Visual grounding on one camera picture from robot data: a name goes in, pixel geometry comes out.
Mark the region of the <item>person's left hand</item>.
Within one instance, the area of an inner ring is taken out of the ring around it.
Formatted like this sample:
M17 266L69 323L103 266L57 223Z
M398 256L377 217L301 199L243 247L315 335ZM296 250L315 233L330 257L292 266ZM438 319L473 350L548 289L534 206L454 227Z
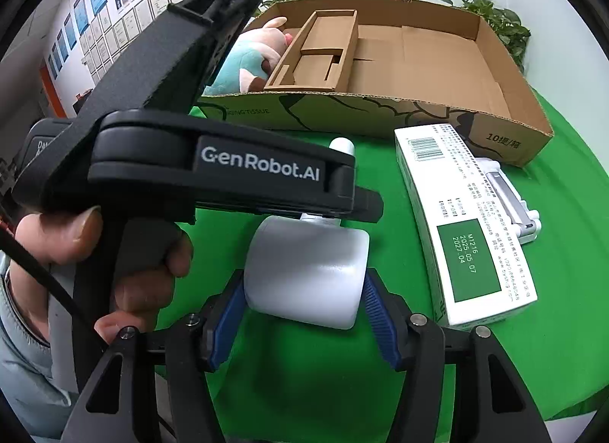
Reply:
M71 264L88 257L102 235L103 222L98 209L77 216L29 214L16 227L14 236L44 267ZM97 319L95 330L112 342L121 328L133 325L152 331L159 311L174 297L174 282L190 272L193 245L185 232L169 248L158 268L138 271L116 280L116 309ZM20 264L9 267L8 288L21 318L33 334L48 341L48 292Z

